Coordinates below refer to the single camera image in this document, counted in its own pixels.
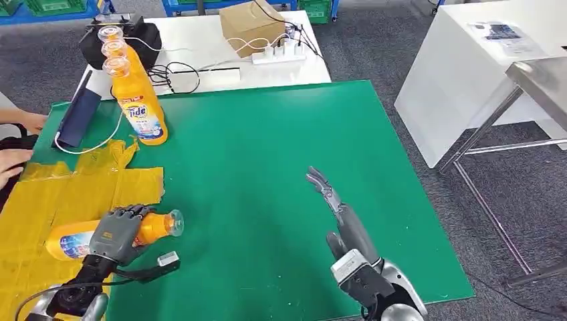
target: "blue shelf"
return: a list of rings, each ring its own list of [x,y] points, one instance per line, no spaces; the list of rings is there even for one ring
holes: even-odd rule
[[[32,15],[25,3],[22,3],[18,10],[10,17],[0,17],[0,25],[93,18],[99,14],[95,1],[96,0],[87,0],[87,9],[84,12],[66,13],[64,15],[49,15],[47,17],[36,17]],[[104,4],[105,8],[108,6],[105,1],[102,1],[102,4]]]
[[[249,2],[250,0],[225,0],[219,2],[205,2],[205,9],[220,9],[228,7],[231,5],[238,5],[240,3]],[[281,5],[283,3],[289,3],[292,10],[297,9],[297,0],[267,0],[270,5]],[[162,0],[163,8],[168,17],[173,17],[174,13],[177,11],[193,11],[197,10],[196,3],[183,3],[180,4],[177,0]]]

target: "cardboard box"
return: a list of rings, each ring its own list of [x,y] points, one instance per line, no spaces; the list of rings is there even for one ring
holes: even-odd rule
[[[265,0],[256,0],[256,2],[251,1],[220,9],[219,15],[221,16],[221,26],[225,38],[241,38],[246,42],[256,38],[266,38],[273,42],[284,33],[286,27],[283,22],[268,17],[262,9],[273,18],[284,20]],[[229,43],[234,50],[245,45],[245,42],[240,40],[231,40]],[[267,45],[265,40],[256,40],[250,44],[254,47],[265,47]],[[259,51],[262,51],[262,49],[252,49],[246,46],[238,51],[238,55],[242,58]]]

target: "robotic arm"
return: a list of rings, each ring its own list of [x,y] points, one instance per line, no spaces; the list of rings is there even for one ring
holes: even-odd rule
[[[336,260],[331,272],[341,290],[362,304],[364,319],[423,321],[427,310],[410,281],[395,264],[378,256],[352,208],[341,202],[325,176],[314,167],[309,167],[306,178],[323,195],[337,220],[338,234],[327,234],[327,244]]]
[[[79,316],[81,320],[98,321],[108,305],[102,282],[111,273],[127,279],[122,283],[134,280],[147,283],[179,269],[181,262],[175,252],[160,256],[158,265],[147,270],[126,272],[118,269],[118,266],[130,264],[147,248],[147,245],[134,246],[134,239],[142,220],[151,211],[151,207],[131,205],[108,212],[94,231],[89,243],[90,254],[84,258],[77,276],[63,288],[52,287],[53,291],[40,296],[26,320],[58,320],[55,319],[57,314],[67,314]]]

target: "green crate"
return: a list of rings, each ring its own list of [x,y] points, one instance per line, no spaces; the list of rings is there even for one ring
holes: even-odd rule
[[[22,0],[0,0],[0,17],[13,15]]]
[[[331,0],[299,0],[298,7],[305,10],[311,23],[327,23],[331,13]]]
[[[203,0],[203,2],[221,2],[222,0]],[[177,0],[180,5],[185,5],[187,3],[197,3],[197,0]]]
[[[47,15],[63,15],[65,13],[83,12],[87,9],[86,0],[24,0],[36,17]]]

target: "green table surface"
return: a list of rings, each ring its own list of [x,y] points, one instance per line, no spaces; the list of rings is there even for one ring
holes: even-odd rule
[[[154,243],[129,268],[177,251],[180,270],[112,289],[113,320],[324,320],[358,314],[338,289],[325,235],[336,222],[304,175],[329,178],[424,302],[473,290],[368,81],[181,94],[160,98],[170,132],[140,145],[130,168],[164,167],[160,212],[180,209],[185,232]],[[77,156],[50,147],[68,104],[54,104],[33,161]],[[103,102],[84,148],[113,130]],[[122,121],[116,138],[131,141]],[[143,186],[132,187],[143,189]]]

